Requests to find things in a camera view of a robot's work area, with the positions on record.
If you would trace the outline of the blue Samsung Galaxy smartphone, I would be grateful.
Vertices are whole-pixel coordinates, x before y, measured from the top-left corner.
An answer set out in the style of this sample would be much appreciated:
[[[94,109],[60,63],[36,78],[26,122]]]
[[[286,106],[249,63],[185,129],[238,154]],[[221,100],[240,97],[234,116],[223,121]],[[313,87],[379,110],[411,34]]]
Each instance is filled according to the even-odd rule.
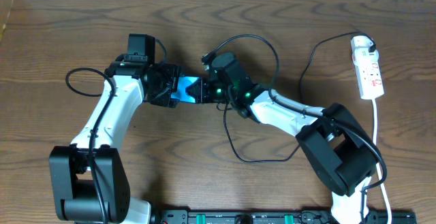
[[[171,98],[180,102],[189,103],[188,96],[186,94],[186,88],[198,78],[199,77],[193,77],[193,76],[179,77],[176,91],[172,92]]]

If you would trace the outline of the white power strip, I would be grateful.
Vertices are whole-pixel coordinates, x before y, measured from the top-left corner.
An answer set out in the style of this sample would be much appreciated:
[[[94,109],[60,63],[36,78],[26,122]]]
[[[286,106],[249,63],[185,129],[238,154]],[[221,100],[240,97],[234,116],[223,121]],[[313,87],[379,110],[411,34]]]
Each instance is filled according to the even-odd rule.
[[[378,60],[369,61],[359,66],[354,65],[360,98],[363,100],[374,100],[384,95]]]

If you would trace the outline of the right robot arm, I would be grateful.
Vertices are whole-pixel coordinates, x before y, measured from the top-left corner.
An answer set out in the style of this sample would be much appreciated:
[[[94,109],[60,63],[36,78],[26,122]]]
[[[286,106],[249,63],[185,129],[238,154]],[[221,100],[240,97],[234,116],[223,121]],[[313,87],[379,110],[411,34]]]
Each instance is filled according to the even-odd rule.
[[[339,223],[365,223],[367,192],[383,162],[373,140],[341,104],[312,107],[254,83],[236,56],[227,52],[204,58],[208,78],[186,78],[191,103],[223,103],[243,118],[276,127],[295,137],[317,177],[332,191],[332,215]]]

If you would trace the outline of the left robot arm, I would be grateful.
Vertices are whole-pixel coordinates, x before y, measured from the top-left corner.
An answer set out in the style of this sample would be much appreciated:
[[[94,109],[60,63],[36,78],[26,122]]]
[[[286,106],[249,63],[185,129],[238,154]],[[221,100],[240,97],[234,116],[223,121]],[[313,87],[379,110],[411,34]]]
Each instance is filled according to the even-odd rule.
[[[130,34],[127,52],[101,73],[104,89],[82,131],[49,156],[55,211],[75,223],[152,223],[149,202],[132,198],[119,150],[143,103],[173,108],[180,69],[155,61],[161,42]]]

